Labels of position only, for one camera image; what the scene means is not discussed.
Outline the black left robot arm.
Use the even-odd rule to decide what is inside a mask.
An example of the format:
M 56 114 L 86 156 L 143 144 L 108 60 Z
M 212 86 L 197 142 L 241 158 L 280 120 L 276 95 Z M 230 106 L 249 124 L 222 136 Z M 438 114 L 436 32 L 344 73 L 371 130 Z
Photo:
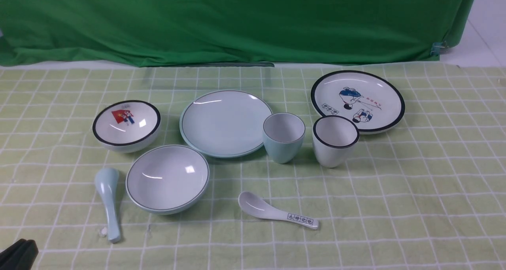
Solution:
M 19 239 L 0 254 L 2 270 L 30 270 L 39 253 L 36 241 Z

